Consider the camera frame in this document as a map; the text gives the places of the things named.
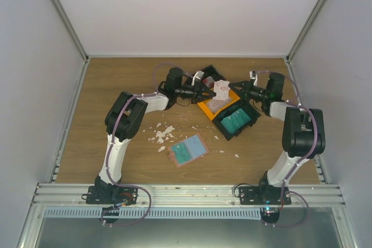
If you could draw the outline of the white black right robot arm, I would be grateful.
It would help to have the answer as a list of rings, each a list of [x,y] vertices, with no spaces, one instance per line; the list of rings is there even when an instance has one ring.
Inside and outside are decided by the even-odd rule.
[[[324,152],[326,146],[323,112],[308,109],[302,104],[283,100],[286,80],[283,74],[268,71],[269,78],[265,88],[257,86],[258,72],[251,71],[248,81],[229,85],[243,100],[261,103],[262,112],[283,122],[282,154],[275,165],[253,187],[256,196],[263,204],[283,202],[285,188],[294,174],[314,156]]]

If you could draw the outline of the yellow plastic bin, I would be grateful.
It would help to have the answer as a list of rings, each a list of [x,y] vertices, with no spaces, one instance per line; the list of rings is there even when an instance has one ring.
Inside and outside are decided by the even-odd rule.
[[[228,108],[230,105],[236,103],[240,100],[240,97],[233,92],[229,91],[228,99],[226,100],[215,100],[209,99],[198,103],[198,107],[206,114],[210,121],[213,121],[217,115],[224,109]]]

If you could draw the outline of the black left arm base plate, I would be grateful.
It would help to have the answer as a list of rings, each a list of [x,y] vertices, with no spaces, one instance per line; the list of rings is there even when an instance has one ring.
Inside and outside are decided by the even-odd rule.
[[[109,186],[108,188],[99,188],[90,186],[88,192],[81,195],[86,204],[124,204],[132,205],[137,202],[138,189],[122,188],[118,186]]]

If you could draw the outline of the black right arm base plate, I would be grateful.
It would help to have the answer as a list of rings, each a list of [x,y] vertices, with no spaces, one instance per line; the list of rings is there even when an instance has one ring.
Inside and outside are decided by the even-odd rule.
[[[241,205],[264,205],[281,206],[290,205],[291,197],[283,194],[281,197],[281,188],[273,186],[254,186],[248,184],[239,184],[233,187],[232,193],[239,198]]]

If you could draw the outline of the black divided bin left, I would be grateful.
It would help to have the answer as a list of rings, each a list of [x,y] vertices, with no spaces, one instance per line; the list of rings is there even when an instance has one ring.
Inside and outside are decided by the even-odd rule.
[[[215,80],[215,82],[218,80],[226,80],[226,78],[221,75],[221,73],[212,64],[202,68],[201,71],[204,72],[203,79],[211,76]]]

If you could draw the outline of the red white cards in bin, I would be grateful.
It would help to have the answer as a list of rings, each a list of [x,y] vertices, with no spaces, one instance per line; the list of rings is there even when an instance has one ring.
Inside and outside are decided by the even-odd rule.
[[[205,84],[208,88],[213,88],[215,80],[211,77],[208,76],[202,80],[203,84]]]

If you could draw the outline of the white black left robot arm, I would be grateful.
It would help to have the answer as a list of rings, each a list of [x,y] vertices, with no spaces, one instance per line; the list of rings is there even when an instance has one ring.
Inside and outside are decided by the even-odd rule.
[[[108,145],[102,169],[95,178],[94,186],[88,191],[88,201],[103,204],[118,201],[123,193],[119,183],[126,150],[138,133],[144,116],[147,113],[170,109],[179,98],[196,104],[216,96],[216,93],[203,83],[204,78],[203,70],[190,75],[173,66],[166,79],[156,86],[153,93],[120,93],[105,118]]]

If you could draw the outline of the white cherry blossom card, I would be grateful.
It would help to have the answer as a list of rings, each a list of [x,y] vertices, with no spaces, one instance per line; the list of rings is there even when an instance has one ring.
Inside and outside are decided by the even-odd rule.
[[[230,82],[225,80],[218,80],[214,83],[213,92],[216,94],[214,100],[227,100],[229,98]]]

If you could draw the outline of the teal cards stack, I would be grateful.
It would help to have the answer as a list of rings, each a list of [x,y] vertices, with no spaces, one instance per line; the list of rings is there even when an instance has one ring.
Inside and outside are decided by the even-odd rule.
[[[221,124],[229,134],[234,134],[250,121],[251,118],[248,116],[248,114],[244,110],[238,109],[231,115],[223,118],[221,120]]]

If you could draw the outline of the black bin right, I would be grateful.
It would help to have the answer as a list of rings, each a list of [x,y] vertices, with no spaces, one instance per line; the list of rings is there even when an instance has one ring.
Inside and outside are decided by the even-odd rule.
[[[244,129],[252,127],[260,116],[248,101],[238,100],[219,112],[212,123],[230,141]]]

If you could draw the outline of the teal credit card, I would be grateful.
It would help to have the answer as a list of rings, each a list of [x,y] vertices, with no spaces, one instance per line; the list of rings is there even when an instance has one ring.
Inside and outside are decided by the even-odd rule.
[[[178,165],[183,165],[191,161],[192,157],[184,143],[178,143],[171,147],[174,161]]]

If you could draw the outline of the aluminium front rail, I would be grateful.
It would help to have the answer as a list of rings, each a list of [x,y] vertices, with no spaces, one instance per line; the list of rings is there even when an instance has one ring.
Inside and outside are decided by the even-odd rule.
[[[232,185],[142,184],[151,195],[153,207],[239,207]],[[85,206],[81,196],[90,184],[38,184],[32,204]],[[344,207],[337,185],[290,185],[289,190],[305,198],[310,207]]]

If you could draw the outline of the pink patterned cards in bin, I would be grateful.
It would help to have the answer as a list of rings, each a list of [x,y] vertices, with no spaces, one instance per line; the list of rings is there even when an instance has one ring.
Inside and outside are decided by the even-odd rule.
[[[207,104],[207,108],[212,112],[212,114],[216,114],[220,109],[222,109],[224,106],[229,104],[230,100],[217,100],[217,99],[211,99]]]

